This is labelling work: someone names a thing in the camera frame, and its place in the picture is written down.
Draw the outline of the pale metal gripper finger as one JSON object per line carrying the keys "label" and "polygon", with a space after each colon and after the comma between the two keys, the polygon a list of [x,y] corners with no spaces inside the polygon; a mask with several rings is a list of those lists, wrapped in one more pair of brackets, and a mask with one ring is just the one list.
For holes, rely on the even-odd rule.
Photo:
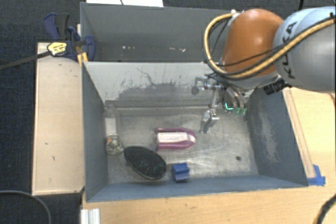
{"label": "pale metal gripper finger", "polygon": [[219,116],[215,109],[210,109],[209,111],[209,125],[214,126],[215,123],[219,120]]}
{"label": "pale metal gripper finger", "polygon": [[201,127],[200,127],[200,132],[201,133],[207,133],[208,129],[209,129],[209,124],[211,122],[211,111],[210,110],[206,110],[202,116],[201,119]]}

